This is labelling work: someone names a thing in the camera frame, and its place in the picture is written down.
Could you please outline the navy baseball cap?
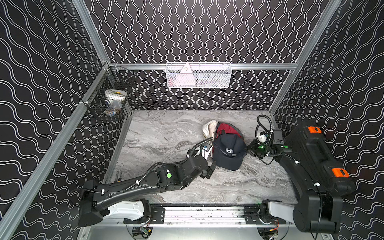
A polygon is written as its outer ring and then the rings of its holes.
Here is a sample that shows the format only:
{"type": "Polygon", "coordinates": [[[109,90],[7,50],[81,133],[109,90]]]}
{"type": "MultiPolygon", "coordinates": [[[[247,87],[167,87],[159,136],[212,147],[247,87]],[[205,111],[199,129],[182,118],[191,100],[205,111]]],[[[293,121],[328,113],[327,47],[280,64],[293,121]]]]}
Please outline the navy baseball cap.
{"type": "Polygon", "coordinates": [[[223,134],[213,141],[213,161],[217,167],[237,171],[247,153],[247,145],[236,134],[223,134]]]}

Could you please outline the red baseball cap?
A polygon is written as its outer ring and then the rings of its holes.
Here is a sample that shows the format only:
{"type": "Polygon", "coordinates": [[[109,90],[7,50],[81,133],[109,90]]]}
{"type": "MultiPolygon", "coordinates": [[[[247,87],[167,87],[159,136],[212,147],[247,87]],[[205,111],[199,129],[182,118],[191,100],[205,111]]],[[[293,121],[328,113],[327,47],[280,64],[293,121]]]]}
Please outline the red baseball cap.
{"type": "Polygon", "coordinates": [[[238,152],[246,146],[241,131],[229,123],[217,124],[214,131],[213,144],[215,148],[226,153],[228,153],[229,150],[238,152]]]}

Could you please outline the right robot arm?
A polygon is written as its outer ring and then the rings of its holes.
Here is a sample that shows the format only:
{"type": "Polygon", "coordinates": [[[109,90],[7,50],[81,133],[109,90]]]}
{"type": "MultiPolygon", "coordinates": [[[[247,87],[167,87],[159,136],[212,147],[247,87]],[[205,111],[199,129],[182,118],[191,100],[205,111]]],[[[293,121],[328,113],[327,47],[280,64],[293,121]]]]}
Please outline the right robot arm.
{"type": "Polygon", "coordinates": [[[303,121],[286,137],[282,131],[259,123],[248,153],[259,160],[272,158],[287,172],[297,197],[295,205],[267,201],[270,216],[294,223],[312,234],[335,234],[340,230],[344,195],[354,183],[327,144],[321,128],[303,121]]]}

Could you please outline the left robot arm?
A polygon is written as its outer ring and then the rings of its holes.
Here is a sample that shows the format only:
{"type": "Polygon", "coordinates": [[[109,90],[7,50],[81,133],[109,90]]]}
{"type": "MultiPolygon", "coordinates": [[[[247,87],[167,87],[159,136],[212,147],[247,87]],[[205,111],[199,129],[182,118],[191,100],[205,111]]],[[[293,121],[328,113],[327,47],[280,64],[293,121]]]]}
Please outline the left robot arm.
{"type": "Polygon", "coordinates": [[[182,190],[197,177],[209,179],[216,165],[209,165],[202,155],[204,147],[213,140],[205,139],[189,151],[187,157],[175,163],[158,162],[142,176],[116,183],[99,184],[95,180],[84,183],[79,207],[79,227],[100,223],[109,214],[109,207],[141,196],[182,190]]]}

